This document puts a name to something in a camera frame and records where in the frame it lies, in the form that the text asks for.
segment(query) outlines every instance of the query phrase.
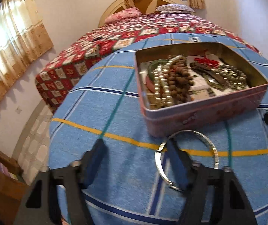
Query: metal bangle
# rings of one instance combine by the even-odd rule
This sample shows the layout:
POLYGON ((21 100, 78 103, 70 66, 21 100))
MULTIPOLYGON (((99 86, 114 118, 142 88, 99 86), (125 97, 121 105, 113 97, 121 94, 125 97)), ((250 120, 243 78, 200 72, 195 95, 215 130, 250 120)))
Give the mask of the metal bangle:
POLYGON ((179 132, 176 132, 176 133, 172 134, 166 140, 164 140, 162 142, 162 144, 160 145, 159 149, 155 151, 155 163, 156 163, 156 166, 157 166, 157 169, 158 169, 158 172, 159 172, 161 178, 167 183, 167 185, 170 188, 172 188, 174 190, 177 190, 177 191, 182 191, 182 190, 180 188, 176 187, 175 186, 175 183, 173 183, 172 181, 170 181, 167 178, 167 176, 165 175, 164 170, 162 168, 162 163, 161 163, 161 153, 162 153, 163 148, 166 145, 167 141, 170 138, 173 138, 177 134, 182 133, 182 132, 189 132, 189 133, 196 134, 198 136, 198 138, 205 144, 205 146, 207 146, 209 149, 211 149, 213 151, 213 153, 214 153, 214 156, 213 156, 213 158, 214 158, 214 168, 215 169, 218 169, 218 163, 219 163, 219 160, 218 160, 218 152, 217 152, 214 144, 212 143, 212 141, 210 139, 208 139, 205 135, 201 134, 200 132, 193 131, 193 130, 182 130, 182 131, 179 131, 179 132))

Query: floral pattern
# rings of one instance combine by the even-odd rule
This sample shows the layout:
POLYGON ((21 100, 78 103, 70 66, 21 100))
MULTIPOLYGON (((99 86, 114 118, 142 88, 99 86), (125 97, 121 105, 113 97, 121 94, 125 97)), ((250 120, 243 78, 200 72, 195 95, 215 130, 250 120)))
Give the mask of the floral pattern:
POLYGON ((43 99, 56 110, 67 92, 103 57, 132 43, 165 33, 225 35, 259 52, 237 35, 194 15, 148 14, 105 25, 81 37, 36 76, 37 89, 43 99))
POLYGON ((105 24, 107 25, 112 24, 114 22, 117 22, 119 20, 126 19, 126 18, 137 18, 137 17, 140 17, 141 15, 142 13, 138 8, 132 7, 132 8, 122 10, 119 13, 114 13, 106 17, 105 24))

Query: pillow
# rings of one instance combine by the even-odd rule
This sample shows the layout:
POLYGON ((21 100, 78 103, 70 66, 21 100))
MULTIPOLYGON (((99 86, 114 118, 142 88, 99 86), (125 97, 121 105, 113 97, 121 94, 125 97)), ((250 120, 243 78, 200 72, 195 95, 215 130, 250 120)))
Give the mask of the pillow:
POLYGON ((161 11, 160 13, 186 13, 186 14, 191 14, 189 11, 161 11))
POLYGON ((114 13, 106 17, 105 24, 106 25, 112 24, 114 22, 117 22, 119 20, 126 19, 126 18, 137 18, 137 17, 140 17, 141 15, 142 13, 138 8, 132 7, 132 8, 122 10, 119 13, 114 13))
POLYGON ((167 4, 156 7, 156 11, 189 11, 191 13, 195 13, 195 11, 186 5, 181 4, 167 4))

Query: bolt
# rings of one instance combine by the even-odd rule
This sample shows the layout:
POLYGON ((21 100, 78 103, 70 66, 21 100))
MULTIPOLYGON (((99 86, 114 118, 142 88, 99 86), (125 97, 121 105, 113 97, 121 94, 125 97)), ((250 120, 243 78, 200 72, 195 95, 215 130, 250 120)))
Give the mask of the bolt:
POLYGON ((225 167, 224 167, 224 172, 226 172, 226 173, 230 173, 230 172, 232 172, 231 167, 229 167, 229 166, 225 166, 225 167))
POLYGON ((43 173, 46 173, 49 171, 49 167, 48 166, 43 166, 40 168, 40 171, 43 172, 43 173))
POLYGON ((70 163, 70 166, 72 167, 78 167, 81 165, 81 161, 73 161, 72 163, 70 163))
POLYGON ((193 167, 199 167, 200 165, 201 165, 201 163, 199 161, 193 161, 192 162, 193 167))

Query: headboard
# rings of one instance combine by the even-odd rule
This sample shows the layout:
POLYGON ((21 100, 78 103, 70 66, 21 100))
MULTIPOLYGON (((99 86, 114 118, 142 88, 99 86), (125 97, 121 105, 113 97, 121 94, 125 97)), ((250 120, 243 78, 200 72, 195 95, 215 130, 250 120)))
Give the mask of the headboard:
MULTIPOLYGON (((184 4, 182 0, 134 0, 135 6, 143 13, 150 14, 154 13, 156 7, 166 4, 184 4)), ((107 10, 103 13, 98 23, 98 27, 105 25, 105 19, 111 14, 118 13, 126 9, 124 0, 116 0, 113 2, 107 10)))

